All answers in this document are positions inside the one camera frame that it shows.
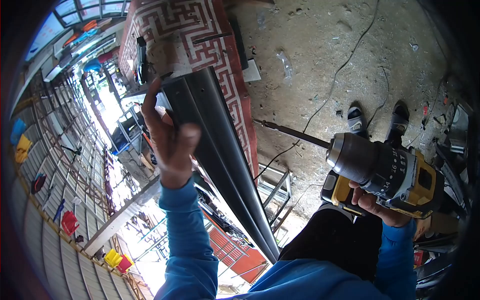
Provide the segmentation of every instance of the yellow bag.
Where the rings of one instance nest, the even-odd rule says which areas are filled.
[[[103,259],[105,260],[105,262],[107,262],[108,265],[114,268],[120,264],[123,258],[115,250],[110,249],[110,251],[107,253],[107,255],[105,255]]]
[[[15,152],[15,161],[19,164],[26,161],[28,158],[28,149],[33,143],[22,134],[17,145],[17,151]]]

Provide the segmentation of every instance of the sandal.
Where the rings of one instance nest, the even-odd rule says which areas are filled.
[[[387,140],[392,134],[397,134],[400,136],[405,135],[405,131],[408,128],[408,119],[410,118],[410,113],[408,107],[402,100],[398,100],[393,108],[392,120],[390,121],[390,129],[387,133]]]
[[[368,139],[367,120],[358,101],[354,101],[348,109],[347,123],[351,133]]]

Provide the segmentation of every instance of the person's right hand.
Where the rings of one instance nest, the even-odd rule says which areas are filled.
[[[386,225],[391,227],[402,227],[410,221],[411,217],[378,205],[376,203],[377,196],[362,190],[358,183],[350,181],[348,185],[354,189],[352,204],[358,204],[369,213],[380,217]]]

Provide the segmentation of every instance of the red patterned carpet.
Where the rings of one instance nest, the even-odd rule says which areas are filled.
[[[147,42],[149,61],[162,57],[177,76],[214,67],[245,157],[256,176],[257,138],[250,113],[250,96],[222,1],[133,0],[119,56],[120,70],[129,80],[132,71],[127,60],[136,60],[136,39],[139,36]]]

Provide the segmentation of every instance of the black pants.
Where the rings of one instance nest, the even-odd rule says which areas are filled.
[[[362,280],[373,282],[382,245],[382,220],[359,217],[352,223],[341,212],[323,209],[283,248],[278,260],[313,258],[329,261]]]

